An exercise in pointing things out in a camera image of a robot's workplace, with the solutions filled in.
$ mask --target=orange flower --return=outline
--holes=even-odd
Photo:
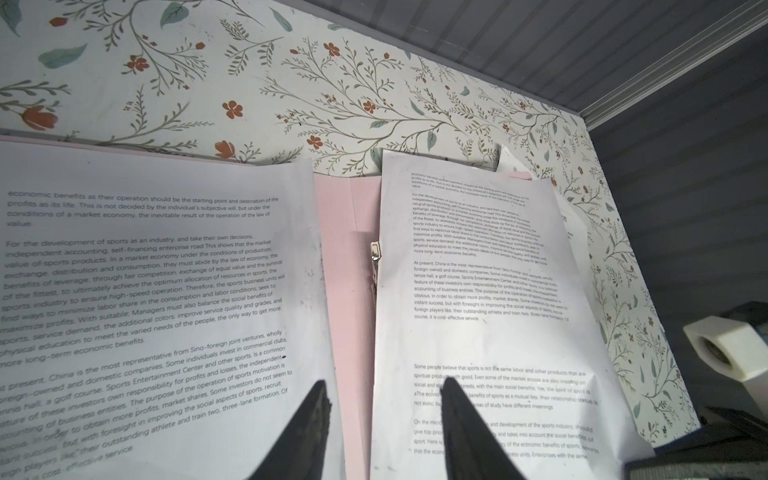
[[[34,128],[35,130],[53,128],[54,125],[56,125],[58,117],[52,113],[40,111],[42,109],[42,105],[27,108],[22,114],[22,120],[29,127]]]
[[[323,142],[320,141],[320,137],[315,137],[314,135],[310,135],[310,139],[306,142],[315,147],[315,150],[323,146]]]
[[[221,106],[227,111],[227,116],[233,120],[235,117],[243,116],[243,105],[238,105],[235,100],[230,100],[230,103],[224,103]]]
[[[235,155],[235,146],[232,145],[232,142],[230,141],[222,140],[215,143],[214,147],[219,151],[219,153],[216,154],[219,158],[232,158]]]
[[[333,43],[324,43],[323,47],[325,47],[326,50],[328,51],[328,55],[330,55],[332,57],[333,56],[336,56],[336,57],[340,57],[341,56],[341,52],[339,51],[339,47],[336,47]]]
[[[149,68],[147,59],[144,57],[137,57],[136,55],[131,55],[131,61],[125,64],[125,66],[131,70],[135,69],[139,71],[144,71],[145,68]]]

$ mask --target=white paper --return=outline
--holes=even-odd
[[[513,171],[529,172],[536,178],[536,174],[526,168],[525,165],[504,145],[502,145],[501,152],[499,152],[496,171],[499,173]],[[579,278],[581,278],[582,289],[587,296],[587,301],[589,302],[592,312],[597,312],[598,302],[594,295],[594,286],[592,285],[592,262],[589,258],[589,217],[587,217],[587,214],[581,209],[574,207],[568,200],[565,200],[565,197],[563,197],[556,189],[554,196],[558,201],[560,214],[563,216],[563,225],[565,226],[565,232],[568,234],[568,243],[571,245],[571,252],[573,252],[574,259],[576,260],[576,268],[578,270]]]
[[[526,478],[620,478],[623,462],[653,454],[549,180],[387,153],[380,243],[372,480],[446,477],[446,376]]]
[[[0,142],[0,170],[0,476],[246,478],[325,379],[343,478],[309,162]]]

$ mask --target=binder clip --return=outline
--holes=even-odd
[[[371,242],[371,265],[373,267],[373,283],[371,284],[371,294],[373,303],[376,304],[376,287],[379,281],[379,260],[382,258],[382,248],[379,242]]]

